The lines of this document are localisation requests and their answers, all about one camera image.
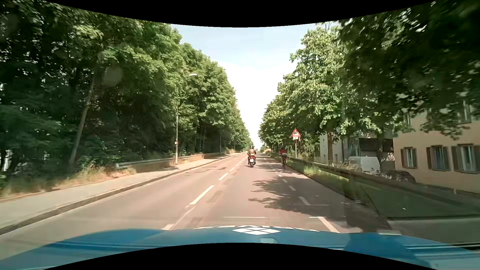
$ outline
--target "car hood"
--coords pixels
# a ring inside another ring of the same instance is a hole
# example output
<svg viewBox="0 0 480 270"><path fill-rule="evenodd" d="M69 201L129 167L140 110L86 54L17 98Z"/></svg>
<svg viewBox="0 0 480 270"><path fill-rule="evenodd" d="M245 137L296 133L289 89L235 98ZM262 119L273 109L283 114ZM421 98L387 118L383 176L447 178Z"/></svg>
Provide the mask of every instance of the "car hood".
<svg viewBox="0 0 480 270"><path fill-rule="evenodd" d="M0 261L0 269L46 269L129 251L176 245L266 243L338 249L429 267L425 259L476 253L435 241L386 233L332 233L282 226L229 225L180 230L125 229L90 233Z"/></svg>

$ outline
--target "road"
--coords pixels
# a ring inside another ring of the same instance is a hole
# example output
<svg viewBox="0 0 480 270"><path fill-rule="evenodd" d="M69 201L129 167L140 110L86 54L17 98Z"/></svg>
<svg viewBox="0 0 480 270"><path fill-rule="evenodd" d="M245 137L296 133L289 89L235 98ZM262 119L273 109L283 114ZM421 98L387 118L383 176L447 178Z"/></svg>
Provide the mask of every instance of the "road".
<svg viewBox="0 0 480 270"><path fill-rule="evenodd" d="M265 154L239 155L173 175L0 235L0 259L86 233L126 228L272 225L332 232L347 228L342 195L282 169Z"/></svg>

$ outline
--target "lamp post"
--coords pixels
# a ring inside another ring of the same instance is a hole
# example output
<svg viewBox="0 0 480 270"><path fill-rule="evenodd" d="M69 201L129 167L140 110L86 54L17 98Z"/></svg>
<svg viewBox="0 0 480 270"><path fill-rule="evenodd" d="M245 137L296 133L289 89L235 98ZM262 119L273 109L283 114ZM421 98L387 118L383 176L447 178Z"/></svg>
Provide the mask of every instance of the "lamp post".
<svg viewBox="0 0 480 270"><path fill-rule="evenodd" d="M192 73L188 75L187 77L190 76L196 76L197 73ZM175 138L175 165L178 165L179 163L179 105L177 104L177 136Z"/></svg>

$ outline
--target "brown shutter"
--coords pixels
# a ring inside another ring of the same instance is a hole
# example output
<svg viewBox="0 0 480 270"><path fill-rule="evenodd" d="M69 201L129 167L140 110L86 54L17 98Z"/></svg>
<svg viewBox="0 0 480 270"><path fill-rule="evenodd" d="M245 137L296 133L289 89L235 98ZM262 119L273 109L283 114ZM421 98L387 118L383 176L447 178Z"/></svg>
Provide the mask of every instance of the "brown shutter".
<svg viewBox="0 0 480 270"><path fill-rule="evenodd" d="M427 147L427 164L430 170L432 169L432 157L430 156L431 152L431 147Z"/></svg>
<svg viewBox="0 0 480 270"><path fill-rule="evenodd" d="M450 160L448 158L448 147L442 147L442 150L444 152L444 166L445 170L449 171L450 170Z"/></svg>
<svg viewBox="0 0 480 270"><path fill-rule="evenodd" d="M412 159L413 159L413 167L417 167L417 149L412 148Z"/></svg>
<svg viewBox="0 0 480 270"><path fill-rule="evenodd" d="M452 162L453 162L453 170L459 171L460 167L458 166L458 147L452 146Z"/></svg>
<svg viewBox="0 0 480 270"><path fill-rule="evenodd" d="M473 158L475 160L475 171L480 173L480 145L473 146Z"/></svg>
<svg viewBox="0 0 480 270"><path fill-rule="evenodd" d="M404 151L405 151L404 148L400 149L400 155L401 155L401 159L402 159L402 167L403 168L405 168L405 154L404 154Z"/></svg>

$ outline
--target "sidewalk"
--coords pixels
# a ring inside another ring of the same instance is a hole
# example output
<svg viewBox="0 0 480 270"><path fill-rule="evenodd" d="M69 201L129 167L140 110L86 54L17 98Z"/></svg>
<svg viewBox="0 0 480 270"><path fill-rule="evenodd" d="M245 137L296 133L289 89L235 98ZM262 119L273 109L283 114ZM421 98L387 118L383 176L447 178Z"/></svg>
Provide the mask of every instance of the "sidewalk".
<svg viewBox="0 0 480 270"><path fill-rule="evenodd" d="M197 160L179 164L176 167L165 168L157 172L137 173L98 183L74 186L0 202L0 234L13 231L167 176L236 156L238 154L241 153L212 159Z"/></svg>

